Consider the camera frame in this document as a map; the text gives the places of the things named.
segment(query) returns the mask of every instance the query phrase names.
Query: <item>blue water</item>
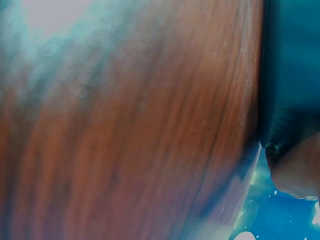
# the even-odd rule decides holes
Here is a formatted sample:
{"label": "blue water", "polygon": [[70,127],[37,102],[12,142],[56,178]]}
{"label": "blue water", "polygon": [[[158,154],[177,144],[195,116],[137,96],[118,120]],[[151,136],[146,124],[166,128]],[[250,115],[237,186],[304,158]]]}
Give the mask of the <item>blue water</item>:
{"label": "blue water", "polygon": [[230,240],[319,239],[318,200],[299,200],[277,191],[262,151]]}

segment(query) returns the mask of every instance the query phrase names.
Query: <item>wooden surface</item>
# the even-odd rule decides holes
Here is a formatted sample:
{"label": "wooden surface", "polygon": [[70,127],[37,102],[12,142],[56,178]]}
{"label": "wooden surface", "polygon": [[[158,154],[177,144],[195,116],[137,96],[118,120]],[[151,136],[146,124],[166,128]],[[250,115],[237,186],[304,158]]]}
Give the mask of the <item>wooden surface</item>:
{"label": "wooden surface", "polygon": [[228,239],[258,150],[263,0],[0,12],[1,239]]}

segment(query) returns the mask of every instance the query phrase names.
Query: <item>brown wood grain surface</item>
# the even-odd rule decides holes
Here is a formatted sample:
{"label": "brown wood grain surface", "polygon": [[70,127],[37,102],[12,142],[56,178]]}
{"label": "brown wood grain surface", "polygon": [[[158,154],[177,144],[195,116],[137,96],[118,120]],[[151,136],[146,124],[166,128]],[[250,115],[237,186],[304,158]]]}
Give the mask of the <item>brown wood grain surface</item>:
{"label": "brown wood grain surface", "polygon": [[1,1],[0,239],[228,239],[263,2]]}

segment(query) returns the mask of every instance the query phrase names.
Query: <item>wood grain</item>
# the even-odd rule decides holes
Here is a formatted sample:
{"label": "wood grain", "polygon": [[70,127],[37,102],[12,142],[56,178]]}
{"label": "wood grain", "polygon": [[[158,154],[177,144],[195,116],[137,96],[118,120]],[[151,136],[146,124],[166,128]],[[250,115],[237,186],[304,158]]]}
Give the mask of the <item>wood grain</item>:
{"label": "wood grain", "polygon": [[228,239],[263,1],[31,2],[0,7],[1,239]]}

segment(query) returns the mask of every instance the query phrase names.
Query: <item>skin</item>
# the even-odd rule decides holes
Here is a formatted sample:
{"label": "skin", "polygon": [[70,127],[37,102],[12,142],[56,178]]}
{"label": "skin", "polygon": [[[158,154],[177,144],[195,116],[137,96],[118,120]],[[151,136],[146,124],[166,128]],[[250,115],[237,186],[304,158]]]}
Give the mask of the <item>skin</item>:
{"label": "skin", "polygon": [[272,147],[265,154],[279,191],[311,201],[320,196],[320,132],[297,144],[283,157]]}

